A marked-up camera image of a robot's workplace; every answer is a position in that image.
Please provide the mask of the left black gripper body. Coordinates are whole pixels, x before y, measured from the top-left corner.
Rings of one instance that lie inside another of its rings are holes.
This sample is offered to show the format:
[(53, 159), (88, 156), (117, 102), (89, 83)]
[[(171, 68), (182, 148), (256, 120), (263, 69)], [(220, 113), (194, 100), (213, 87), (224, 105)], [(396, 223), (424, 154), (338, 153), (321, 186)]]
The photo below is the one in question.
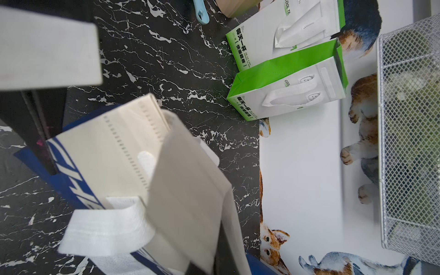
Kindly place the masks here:
[(57, 174), (47, 140), (63, 130), (67, 89), (1, 92), (1, 120), (15, 131), (49, 175)]

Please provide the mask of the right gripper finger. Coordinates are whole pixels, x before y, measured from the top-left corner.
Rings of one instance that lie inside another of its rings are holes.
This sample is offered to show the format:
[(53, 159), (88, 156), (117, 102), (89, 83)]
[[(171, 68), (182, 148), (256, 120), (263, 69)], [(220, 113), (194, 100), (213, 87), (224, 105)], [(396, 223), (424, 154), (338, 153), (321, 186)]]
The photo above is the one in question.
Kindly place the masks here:
[(237, 267), (232, 255), (232, 251), (226, 236), (223, 223), (220, 226), (220, 232), (217, 242), (217, 250), (214, 258), (214, 275), (236, 275)]

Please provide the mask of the blue white bag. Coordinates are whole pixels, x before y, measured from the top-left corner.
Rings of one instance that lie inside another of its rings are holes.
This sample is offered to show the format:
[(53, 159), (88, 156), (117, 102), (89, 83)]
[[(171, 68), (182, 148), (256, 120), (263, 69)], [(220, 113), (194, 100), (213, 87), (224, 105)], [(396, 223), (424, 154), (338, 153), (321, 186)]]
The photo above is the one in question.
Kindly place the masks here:
[(47, 140), (57, 174), (16, 157), (75, 210), (58, 245), (107, 275), (213, 275), (220, 226), (251, 273), (233, 188), (216, 154), (153, 94), (94, 112)]

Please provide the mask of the green white takeout bag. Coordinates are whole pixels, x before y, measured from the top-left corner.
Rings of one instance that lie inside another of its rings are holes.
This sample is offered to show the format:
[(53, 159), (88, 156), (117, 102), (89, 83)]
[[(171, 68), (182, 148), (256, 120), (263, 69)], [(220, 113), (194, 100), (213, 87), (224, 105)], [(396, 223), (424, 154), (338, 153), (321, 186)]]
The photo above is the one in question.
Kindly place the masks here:
[(345, 25), (341, 0), (276, 0), (227, 33), (239, 71), (331, 40)]

